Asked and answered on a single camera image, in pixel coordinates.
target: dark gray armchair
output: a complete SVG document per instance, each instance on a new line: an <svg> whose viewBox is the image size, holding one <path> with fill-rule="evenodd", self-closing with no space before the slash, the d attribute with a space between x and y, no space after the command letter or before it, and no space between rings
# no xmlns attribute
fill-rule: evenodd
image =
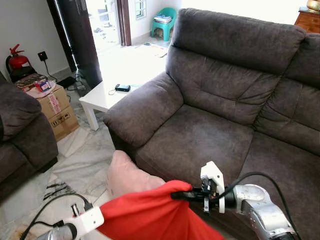
<svg viewBox="0 0 320 240"><path fill-rule="evenodd" d="M0 202L57 162L55 136L40 103L0 73Z"/></svg>
<svg viewBox="0 0 320 240"><path fill-rule="evenodd" d="M319 239L320 34L181 9L166 72L114 105L104 122L116 149L165 181L199 186L209 161L226 184L247 172L270 175L302 239ZM264 187L284 210L267 179L242 183ZM211 219L239 240L257 239L231 211Z"/></svg>

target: red cloth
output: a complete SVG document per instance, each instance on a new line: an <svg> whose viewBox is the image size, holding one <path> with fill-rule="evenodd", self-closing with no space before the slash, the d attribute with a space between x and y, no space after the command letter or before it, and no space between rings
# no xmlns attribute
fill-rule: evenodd
<svg viewBox="0 0 320 240"><path fill-rule="evenodd" d="M150 191L134 192L100 207L104 224L98 230L113 240L223 240L184 200L170 193L190 191L183 181L169 181Z"/></svg>

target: pink cushion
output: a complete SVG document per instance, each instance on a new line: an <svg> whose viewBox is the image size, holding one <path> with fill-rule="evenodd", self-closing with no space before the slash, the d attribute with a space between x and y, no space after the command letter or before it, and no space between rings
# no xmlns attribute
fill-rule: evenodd
<svg viewBox="0 0 320 240"><path fill-rule="evenodd" d="M128 193L156 189L163 184L165 181L160 177L139 169L124 151L116 150L113 153L107 171L107 189L112 199Z"/></svg>

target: white coffee table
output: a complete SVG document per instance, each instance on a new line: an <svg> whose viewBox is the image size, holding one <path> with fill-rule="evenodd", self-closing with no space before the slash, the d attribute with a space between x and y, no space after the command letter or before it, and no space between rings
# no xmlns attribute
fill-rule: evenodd
<svg viewBox="0 0 320 240"><path fill-rule="evenodd" d="M114 87L111 87L102 81L94 89L88 92L88 94L79 98L90 128L94 131L99 128L94 109L106 113L108 109L119 102L123 97L137 89L138 86L131 86L129 92L116 91L113 95L109 95L110 90L113 88Z"/></svg>

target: teal stool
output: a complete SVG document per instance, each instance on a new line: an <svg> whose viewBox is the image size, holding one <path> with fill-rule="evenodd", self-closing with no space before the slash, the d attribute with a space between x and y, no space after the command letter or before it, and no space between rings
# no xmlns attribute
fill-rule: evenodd
<svg viewBox="0 0 320 240"><path fill-rule="evenodd" d="M172 20L168 24L163 24L163 23L156 22L153 19L151 37L153 37L155 35L156 28L160 28L163 30L163 40L167 42L167 41L169 41L169 38L170 38L170 31L175 25L175 21L177 18L177 12L175 9L173 9L171 7L165 7L160 12L158 12L157 15L158 14L170 16L172 18Z"/></svg>

